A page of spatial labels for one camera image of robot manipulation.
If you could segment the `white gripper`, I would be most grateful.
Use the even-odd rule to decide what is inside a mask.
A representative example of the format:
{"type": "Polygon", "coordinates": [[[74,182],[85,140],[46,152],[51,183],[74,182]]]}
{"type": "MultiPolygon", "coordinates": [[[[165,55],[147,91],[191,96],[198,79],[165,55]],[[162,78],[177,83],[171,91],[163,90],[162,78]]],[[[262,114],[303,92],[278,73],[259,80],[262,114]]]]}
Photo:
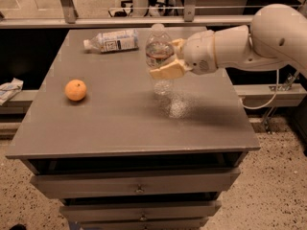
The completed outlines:
{"type": "Polygon", "coordinates": [[[171,42],[177,58],[173,62],[149,71],[154,80],[174,80],[182,78],[186,72],[196,75],[217,71],[214,55],[214,32],[203,31],[192,34],[186,39],[171,42]]]}

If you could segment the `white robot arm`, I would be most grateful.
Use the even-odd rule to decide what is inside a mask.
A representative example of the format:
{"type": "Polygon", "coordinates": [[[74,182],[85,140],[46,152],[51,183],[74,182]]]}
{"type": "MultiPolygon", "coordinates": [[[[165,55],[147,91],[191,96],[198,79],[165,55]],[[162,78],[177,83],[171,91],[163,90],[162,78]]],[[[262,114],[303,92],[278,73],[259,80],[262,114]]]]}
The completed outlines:
{"type": "Polygon", "coordinates": [[[150,71],[155,80],[181,78],[220,68],[262,72],[290,65],[307,78],[307,18],[295,9],[272,4],[251,23],[217,32],[207,30],[174,41],[176,58],[150,71]]]}

